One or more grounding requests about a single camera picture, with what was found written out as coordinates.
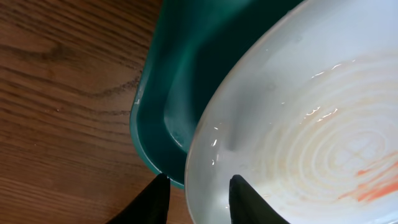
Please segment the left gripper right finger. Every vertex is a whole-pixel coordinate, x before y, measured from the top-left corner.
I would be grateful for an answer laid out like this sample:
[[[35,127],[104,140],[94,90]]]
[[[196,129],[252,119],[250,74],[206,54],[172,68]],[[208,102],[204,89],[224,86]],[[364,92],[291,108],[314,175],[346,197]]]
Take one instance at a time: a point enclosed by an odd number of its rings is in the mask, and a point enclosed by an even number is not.
[[[229,181],[232,224],[289,224],[241,176]]]

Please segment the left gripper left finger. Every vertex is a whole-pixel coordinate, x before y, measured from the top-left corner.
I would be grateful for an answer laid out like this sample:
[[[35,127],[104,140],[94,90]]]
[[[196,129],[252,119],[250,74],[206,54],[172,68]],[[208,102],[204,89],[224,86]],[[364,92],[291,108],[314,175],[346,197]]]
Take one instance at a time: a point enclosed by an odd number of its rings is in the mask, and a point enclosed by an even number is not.
[[[107,224],[166,224],[169,203],[170,179],[161,173]]]

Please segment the light blue plate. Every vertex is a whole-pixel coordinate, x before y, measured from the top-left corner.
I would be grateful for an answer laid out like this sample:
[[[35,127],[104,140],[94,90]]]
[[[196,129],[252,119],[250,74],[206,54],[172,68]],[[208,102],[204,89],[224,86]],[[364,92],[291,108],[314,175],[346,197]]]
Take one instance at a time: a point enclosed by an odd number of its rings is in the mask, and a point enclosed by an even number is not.
[[[397,0],[301,2],[238,61],[188,152],[194,223],[242,176],[289,223],[397,222]]]

